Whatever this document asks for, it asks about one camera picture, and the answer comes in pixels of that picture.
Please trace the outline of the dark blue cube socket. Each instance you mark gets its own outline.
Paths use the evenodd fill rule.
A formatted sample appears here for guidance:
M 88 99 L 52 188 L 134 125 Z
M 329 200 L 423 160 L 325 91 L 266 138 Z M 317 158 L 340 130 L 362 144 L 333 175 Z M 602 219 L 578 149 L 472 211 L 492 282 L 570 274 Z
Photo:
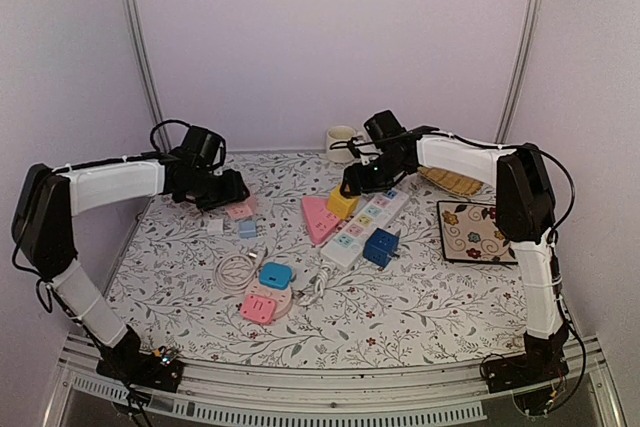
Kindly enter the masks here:
M 397 234 L 377 228 L 365 242 L 363 257 L 384 269 L 395 256 L 398 245 Z

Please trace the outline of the pink cube socket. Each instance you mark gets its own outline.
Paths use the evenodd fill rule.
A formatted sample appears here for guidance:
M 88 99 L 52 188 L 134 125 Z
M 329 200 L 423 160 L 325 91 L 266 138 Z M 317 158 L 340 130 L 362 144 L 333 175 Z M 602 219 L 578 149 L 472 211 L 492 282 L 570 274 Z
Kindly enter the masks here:
M 257 212 L 257 201 L 253 196 L 247 199 L 229 204 L 225 207 L 226 213 L 233 220 L 241 220 L 252 217 Z

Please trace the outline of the round pink power hub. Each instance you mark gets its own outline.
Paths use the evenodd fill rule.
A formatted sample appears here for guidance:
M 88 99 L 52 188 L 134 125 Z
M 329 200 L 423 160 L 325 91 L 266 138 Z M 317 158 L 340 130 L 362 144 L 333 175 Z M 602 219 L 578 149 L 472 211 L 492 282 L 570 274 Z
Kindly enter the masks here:
M 293 306 L 293 291 L 290 285 L 284 289 L 272 288 L 263 285 L 257 278 L 245 289 L 246 296 L 254 295 L 270 299 L 274 302 L 275 308 L 272 315 L 273 320 L 278 320 L 289 313 Z

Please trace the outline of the pink triangular power socket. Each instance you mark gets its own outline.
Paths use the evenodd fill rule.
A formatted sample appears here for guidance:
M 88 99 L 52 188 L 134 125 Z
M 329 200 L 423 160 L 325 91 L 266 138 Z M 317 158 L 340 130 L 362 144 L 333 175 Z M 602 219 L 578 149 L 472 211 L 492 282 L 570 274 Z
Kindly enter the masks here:
M 301 209 L 313 245 L 323 244 L 341 223 L 341 219 L 328 209 L 327 199 L 304 196 Z

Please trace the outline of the pink adapter plug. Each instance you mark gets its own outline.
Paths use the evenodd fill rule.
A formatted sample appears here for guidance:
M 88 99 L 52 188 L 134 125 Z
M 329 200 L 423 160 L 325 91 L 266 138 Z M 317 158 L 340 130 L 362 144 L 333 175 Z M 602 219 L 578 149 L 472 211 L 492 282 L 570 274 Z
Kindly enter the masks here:
M 249 294 L 240 308 L 243 319 L 265 325 L 274 319 L 276 302 L 256 294 Z

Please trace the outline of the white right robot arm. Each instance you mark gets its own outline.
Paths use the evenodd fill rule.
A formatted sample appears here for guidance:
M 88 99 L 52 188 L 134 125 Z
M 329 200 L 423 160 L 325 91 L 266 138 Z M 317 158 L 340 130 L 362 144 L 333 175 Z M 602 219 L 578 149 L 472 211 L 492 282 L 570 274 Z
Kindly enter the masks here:
M 419 128 L 373 139 L 379 154 L 344 170 L 346 197 L 385 192 L 419 168 L 438 168 L 490 185 L 496 192 L 496 225 L 510 242 L 527 306 L 523 355 L 491 355 L 480 375 L 492 393 L 561 378 L 568 372 L 563 347 L 573 331 L 561 305 L 555 254 L 560 219 L 545 167 L 550 154 L 531 143 L 481 144 L 456 134 Z

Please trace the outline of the white multicolour power strip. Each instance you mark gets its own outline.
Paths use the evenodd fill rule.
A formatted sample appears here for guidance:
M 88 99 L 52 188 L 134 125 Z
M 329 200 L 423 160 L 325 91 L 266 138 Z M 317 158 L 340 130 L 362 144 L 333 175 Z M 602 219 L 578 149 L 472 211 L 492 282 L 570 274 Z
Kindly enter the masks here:
M 344 228 L 320 250 L 320 257 L 342 271 L 362 257 L 366 241 L 378 229 L 388 228 L 409 201 L 409 195 L 392 189 L 375 194 Z

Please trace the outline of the light blue charger plug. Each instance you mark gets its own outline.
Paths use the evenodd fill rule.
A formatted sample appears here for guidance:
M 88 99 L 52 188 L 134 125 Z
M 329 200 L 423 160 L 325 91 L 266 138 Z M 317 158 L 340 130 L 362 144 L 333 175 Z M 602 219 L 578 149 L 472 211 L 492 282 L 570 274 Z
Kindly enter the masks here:
M 254 220 L 241 220 L 238 222 L 238 236 L 241 239 L 251 239 L 257 236 L 257 224 Z

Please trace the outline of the cyan adapter plug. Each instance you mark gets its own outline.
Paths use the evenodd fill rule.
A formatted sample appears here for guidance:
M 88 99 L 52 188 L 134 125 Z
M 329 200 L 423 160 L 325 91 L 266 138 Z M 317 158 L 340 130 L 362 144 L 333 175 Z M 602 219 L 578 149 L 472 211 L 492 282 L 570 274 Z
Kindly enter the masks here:
M 262 267 L 258 279 L 263 286 L 276 290 L 285 290 L 289 286 L 292 277 L 293 271 L 289 266 L 268 262 Z

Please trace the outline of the yellow cube socket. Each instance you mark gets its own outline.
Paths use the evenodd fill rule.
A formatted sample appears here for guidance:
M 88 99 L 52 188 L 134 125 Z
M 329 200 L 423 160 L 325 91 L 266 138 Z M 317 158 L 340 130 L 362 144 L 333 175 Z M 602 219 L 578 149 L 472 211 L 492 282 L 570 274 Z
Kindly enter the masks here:
M 335 187 L 329 196 L 327 209 L 342 220 L 347 220 L 356 210 L 360 197 L 345 197 L 340 187 Z

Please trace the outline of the small white charger plug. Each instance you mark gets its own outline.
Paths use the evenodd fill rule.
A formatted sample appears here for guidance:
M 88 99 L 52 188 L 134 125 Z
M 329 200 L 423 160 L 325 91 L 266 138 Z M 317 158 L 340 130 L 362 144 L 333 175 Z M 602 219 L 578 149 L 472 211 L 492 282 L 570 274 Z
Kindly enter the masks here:
M 230 232 L 230 228 L 222 218 L 209 219 L 205 225 L 205 230 L 208 235 L 212 236 L 222 236 Z

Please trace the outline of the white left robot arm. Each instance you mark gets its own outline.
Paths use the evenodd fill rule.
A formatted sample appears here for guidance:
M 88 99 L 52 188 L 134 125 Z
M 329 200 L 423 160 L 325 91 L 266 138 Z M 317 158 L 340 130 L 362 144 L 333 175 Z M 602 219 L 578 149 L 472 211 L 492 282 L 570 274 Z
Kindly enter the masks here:
M 73 220 L 98 207 L 137 198 L 169 195 L 201 211 L 241 202 L 249 190 L 239 172 L 176 155 L 145 153 L 52 169 L 30 167 L 12 223 L 16 254 L 28 261 L 26 271 L 38 277 L 70 319 L 81 326 L 100 353 L 98 374 L 124 386 L 174 393 L 184 364 L 175 349 L 146 352 L 141 339 L 108 304 L 83 269 L 74 243 Z

